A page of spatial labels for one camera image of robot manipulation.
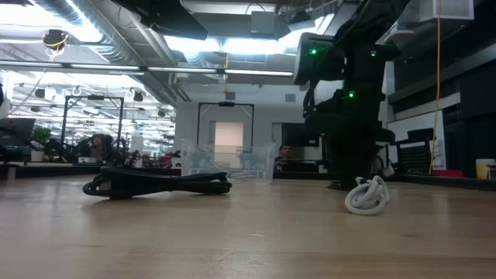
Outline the white board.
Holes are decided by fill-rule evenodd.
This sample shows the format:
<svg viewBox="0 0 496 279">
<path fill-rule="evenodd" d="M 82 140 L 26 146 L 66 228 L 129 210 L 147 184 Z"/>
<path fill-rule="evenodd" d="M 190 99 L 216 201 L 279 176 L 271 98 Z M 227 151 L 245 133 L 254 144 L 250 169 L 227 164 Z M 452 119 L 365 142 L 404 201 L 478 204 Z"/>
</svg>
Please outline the white board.
<svg viewBox="0 0 496 279">
<path fill-rule="evenodd" d="M 437 122 L 433 170 L 440 171 L 447 169 L 442 111 L 428 112 L 406 119 L 389 122 L 387 124 L 387 128 L 394 132 L 396 135 L 396 140 L 406 140 L 408 138 L 408 131 L 433 128 L 435 119 L 437 119 Z"/>
</svg>

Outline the black wall monitor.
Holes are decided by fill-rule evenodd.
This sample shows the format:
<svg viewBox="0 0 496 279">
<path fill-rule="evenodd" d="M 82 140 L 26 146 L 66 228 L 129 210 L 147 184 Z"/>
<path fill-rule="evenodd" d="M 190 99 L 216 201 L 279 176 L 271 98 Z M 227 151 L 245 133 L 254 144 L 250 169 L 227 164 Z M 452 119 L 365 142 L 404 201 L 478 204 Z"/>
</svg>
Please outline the black wall monitor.
<svg viewBox="0 0 496 279">
<path fill-rule="evenodd" d="M 283 123 L 282 140 L 284 146 L 319 147 L 318 133 L 311 133 L 305 129 L 303 123 Z"/>
</svg>

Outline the seated person among machines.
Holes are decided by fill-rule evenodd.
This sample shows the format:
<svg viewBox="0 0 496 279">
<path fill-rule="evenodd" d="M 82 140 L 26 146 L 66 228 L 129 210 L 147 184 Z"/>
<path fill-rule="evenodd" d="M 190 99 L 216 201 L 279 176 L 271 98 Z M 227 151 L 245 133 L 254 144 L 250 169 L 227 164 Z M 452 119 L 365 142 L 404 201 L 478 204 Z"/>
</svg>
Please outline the seated person among machines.
<svg viewBox="0 0 496 279">
<path fill-rule="evenodd" d="M 97 133 L 82 140 L 78 145 L 78 156 L 84 158 L 85 163 L 100 164 L 109 161 L 114 154 L 112 147 L 113 137 Z"/>
</svg>

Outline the seated person by monitor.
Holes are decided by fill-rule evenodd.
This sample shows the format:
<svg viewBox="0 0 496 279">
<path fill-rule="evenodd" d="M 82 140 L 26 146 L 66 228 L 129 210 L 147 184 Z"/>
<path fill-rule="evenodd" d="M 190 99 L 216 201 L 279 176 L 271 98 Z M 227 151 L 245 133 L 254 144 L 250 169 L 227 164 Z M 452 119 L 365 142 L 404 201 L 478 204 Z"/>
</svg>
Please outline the seated person by monitor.
<svg viewBox="0 0 496 279">
<path fill-rule="evenodd" d="M 274 158 L 274 172 L 282 172 L 283 166 L 292 158 L 292 147 L 282 145 L 279 154 Z"/>
</svg>

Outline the clear plastic bin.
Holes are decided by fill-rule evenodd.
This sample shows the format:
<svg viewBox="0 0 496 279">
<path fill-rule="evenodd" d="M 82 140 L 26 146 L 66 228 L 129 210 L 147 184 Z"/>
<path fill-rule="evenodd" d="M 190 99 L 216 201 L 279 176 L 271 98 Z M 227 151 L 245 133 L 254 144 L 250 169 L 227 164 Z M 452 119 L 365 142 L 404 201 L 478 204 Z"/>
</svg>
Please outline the clear plastic bin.
<svg viewBox="0 0 496 279">
<path fill-rule="evenodd" d="M 181 141 L 181 174 L 224 172 L 234 181 L 269 184 L 273 180 L 275 143 L 263 146 L 217 146 Z"/>
</svg>

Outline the dark laptop screen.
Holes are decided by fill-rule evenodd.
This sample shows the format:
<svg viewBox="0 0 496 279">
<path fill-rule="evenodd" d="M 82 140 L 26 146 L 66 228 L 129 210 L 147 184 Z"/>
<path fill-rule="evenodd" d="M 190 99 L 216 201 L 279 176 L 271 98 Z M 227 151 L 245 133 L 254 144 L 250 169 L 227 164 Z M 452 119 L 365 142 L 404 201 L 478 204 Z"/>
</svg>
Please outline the dark laptop screen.
<svg viewBox="0 0 496 279">
<path fill-rule="evenodd" d="M 0 119 L 1 146 L 28 146 L 35 119 L 7 118 Z"/>
</svg>

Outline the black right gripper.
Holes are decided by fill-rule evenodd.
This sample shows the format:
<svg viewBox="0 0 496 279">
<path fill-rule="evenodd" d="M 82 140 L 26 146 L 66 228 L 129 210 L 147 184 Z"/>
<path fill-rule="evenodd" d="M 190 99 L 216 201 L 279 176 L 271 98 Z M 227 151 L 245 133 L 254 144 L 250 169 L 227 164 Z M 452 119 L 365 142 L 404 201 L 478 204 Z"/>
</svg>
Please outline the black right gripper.
<svg viewBox="0 0 496 279">
<path fill-rule="evenodd" d="M 371 138 L 375 142 L 392 143 L 395 134 L 383 127 L 382 121 L 377 117 L 352 113 L 347 115 L 343 112 L 335 112 L 331 108 L 323 108 L 320 105 L 304 109 L 305 129 L 310 133 L 323 134 L 331 138 L 356 137 L 362 140 Z M 366 147 L 360 153 L 356 167 L 356 176 L 371 178 L 373 165 L 382 146 L 374 144 Z M 350 150 L 346 145 L 333 143 L 330 148 L 330 169 L 338 177 L 337 181 L 331 181 L 328 189 L 351 191 L 355 187 L 355 175 L 353 173 L 353 156 L 348 154 Z"/>
</svg>

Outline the green potted plant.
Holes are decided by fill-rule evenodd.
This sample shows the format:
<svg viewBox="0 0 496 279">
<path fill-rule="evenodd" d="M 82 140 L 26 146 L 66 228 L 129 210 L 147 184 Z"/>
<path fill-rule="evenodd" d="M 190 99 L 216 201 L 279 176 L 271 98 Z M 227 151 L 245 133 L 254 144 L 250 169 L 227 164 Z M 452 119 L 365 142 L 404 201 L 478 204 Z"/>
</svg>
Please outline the green potted plant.
<svg viewBox="0 0 496 279">
<path fill-rule="evenodd" d="M 51 129 L 45 127 L 36 127 L 33 129 L 31 136 L 31 161 L 41 162 L 46 152 L 47 144 L 50 141 Z"/>
</svg>

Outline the red box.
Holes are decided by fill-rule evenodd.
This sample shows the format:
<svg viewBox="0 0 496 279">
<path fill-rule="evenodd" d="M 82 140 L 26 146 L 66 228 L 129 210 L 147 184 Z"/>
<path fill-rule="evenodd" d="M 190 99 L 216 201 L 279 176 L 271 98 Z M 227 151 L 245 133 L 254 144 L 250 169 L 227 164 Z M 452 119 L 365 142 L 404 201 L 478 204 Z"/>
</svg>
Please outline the red box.
<svg viewBox="0 0 496 279">
<path fill-rule="evenodd" d="M 166 153 L 159 159 L 159 165 L 161 168 L 171 169 L 173 167 L 173 159 L 180 158 L 181 151 L 177 150 L 175 152 Z"/>
</svg>

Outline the grey ceiling box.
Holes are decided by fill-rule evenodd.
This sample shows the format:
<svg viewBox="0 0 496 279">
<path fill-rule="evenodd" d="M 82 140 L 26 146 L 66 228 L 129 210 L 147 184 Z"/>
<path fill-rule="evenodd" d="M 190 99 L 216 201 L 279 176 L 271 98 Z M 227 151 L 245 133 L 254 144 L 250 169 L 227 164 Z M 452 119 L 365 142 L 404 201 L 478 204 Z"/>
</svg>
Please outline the grey ceiling box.
<svg viewBox="0 0 496 279">
<path fill-rule="evenodd" d="M 277 35 L 278 17 L 273 12 L 252 11 L 250 14 L 250 36 L 274 40 Z"/>
</svg>

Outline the long ceiling light tube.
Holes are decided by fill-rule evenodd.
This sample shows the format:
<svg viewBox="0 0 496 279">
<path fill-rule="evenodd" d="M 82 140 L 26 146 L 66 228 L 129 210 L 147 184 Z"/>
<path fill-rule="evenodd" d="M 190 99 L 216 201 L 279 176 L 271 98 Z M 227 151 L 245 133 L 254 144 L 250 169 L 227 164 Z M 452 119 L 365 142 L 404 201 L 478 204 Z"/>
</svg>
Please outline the long ceiling light tube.
<svg viewBox="0 0 496 279">
<path fill-rule="evenodd" d="M 0 60 L 2 68 L 25 68 L 45 70 L 68 70 L 68 71 L 102 71 L 105 73 L 175 73 L 175 74 L 227 74 L 227 75 L 250 75 L 262 77 L 292 78 L 290 71 L 258 71 L 224 68 L 195 68 L 195 67 L 153 67 L 153 66 L 128 66 L 111 64 L 73 64 L 39 61 L 16 61 Z"/>
</svg>

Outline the black perforated panel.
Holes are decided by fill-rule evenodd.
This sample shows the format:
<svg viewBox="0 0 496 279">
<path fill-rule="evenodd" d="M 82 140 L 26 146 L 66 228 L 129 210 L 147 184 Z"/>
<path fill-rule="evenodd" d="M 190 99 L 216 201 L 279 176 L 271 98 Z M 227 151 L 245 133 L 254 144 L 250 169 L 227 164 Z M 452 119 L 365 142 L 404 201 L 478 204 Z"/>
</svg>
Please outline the black perforated panel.
<svg viewBox="0 0 496 279">
<path fill-rule="evenodd" d="M 406 174 L 427 174 L 431 167 L 433 128 L 407 131 L 407 139 L 395 142 L 398 170 Z"/>
</svg>

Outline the yellow cup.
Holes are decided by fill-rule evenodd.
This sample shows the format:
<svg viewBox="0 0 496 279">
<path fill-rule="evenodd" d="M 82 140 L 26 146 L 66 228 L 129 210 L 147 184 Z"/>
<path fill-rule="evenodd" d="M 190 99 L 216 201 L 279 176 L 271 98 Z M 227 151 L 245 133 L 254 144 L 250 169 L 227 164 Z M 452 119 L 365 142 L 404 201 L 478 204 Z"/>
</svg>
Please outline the yellow cup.
<svg viewBox="0 0 496 279">
<path fill-rule="evenodd" d="M 491 180 L 492 168 L 496 168 L 496 159 L 476 159 L 477 179 Z"/>
</svg>

